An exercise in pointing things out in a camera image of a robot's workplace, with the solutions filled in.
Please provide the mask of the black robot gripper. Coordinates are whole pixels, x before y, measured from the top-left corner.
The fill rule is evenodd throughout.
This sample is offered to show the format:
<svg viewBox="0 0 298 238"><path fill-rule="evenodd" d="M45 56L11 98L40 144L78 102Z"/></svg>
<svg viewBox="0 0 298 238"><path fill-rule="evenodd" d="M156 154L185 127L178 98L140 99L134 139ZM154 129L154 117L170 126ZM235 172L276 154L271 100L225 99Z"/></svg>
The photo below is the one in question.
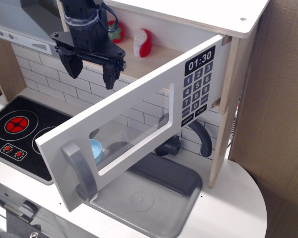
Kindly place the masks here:
<svg viewBox="0 0 298 238"><path fill-rule="evenodd" d="M66 9L64 21L68 32L54 32L60 60L69 76L77 78L83 68L78 55L90 55L95 61L118 60L123 64L125 51L114 44L108 36L108 19L105 9ZM106 89L113 89L120 76L120 68L112 63L103 66L103 81Z"/></svg>

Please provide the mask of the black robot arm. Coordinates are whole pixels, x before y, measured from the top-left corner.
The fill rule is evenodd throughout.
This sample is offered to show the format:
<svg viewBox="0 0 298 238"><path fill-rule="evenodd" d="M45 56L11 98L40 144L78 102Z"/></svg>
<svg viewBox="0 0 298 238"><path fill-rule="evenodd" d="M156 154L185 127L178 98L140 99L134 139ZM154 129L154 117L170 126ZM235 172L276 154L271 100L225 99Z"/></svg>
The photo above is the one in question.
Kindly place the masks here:
<svg viewBox="0 0 298 238"><path fill-rule="evenodd" d="M106 88L113 89L126 67L125 51L109 38L119 23L110 29L107 14L115 12L101 0L64 0L62 4L69 31L54 32L51 38L63 66L72 78L77 78L83 61L101 65Z"/></svg>

